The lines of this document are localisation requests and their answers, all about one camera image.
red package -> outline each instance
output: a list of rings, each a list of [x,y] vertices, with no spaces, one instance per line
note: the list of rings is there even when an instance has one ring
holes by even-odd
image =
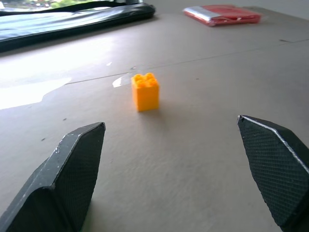
[[[262,15],[234,5],[193,6],[183,10],[185,15],[206,24],[259,23]]]

toy building block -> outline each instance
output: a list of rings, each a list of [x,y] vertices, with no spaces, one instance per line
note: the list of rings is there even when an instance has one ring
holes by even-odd
[[[131,78],[133,101],[138,111],[159,108],[159,83],[153,73]]]

table surface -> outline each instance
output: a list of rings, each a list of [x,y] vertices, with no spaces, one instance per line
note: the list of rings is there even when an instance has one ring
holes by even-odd
[[[0,214],[64,134],[103,121],[84,231],[279,232],[236,120],[276,122],[309,145],[309,30],[304,19],[255,10],[268,19],[209,28],[158,14],[1,54],[2,90],[68,83],[0,110]],[[113,87],[132,67],[157,76],[159,110],[137,113],[130,85]]]

